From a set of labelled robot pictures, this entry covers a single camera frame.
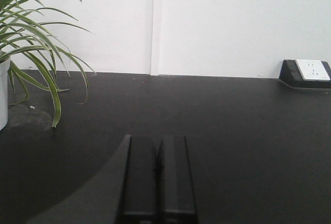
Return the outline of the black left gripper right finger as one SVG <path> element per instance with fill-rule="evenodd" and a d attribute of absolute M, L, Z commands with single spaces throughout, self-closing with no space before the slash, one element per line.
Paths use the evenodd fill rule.
<path fill-rule="evenodd" d="M 164 136 L 158 159 L 158 214 L 161 223 L 198 223 L 184 136 Z"/>

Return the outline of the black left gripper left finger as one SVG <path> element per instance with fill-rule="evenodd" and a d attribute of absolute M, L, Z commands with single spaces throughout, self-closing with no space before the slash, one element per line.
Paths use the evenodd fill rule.
<path fill-rule="evenodd" d="M 157 219 L 156 152 L 148 137 L 130 140 L 121 223 L 155 223 Z"/>

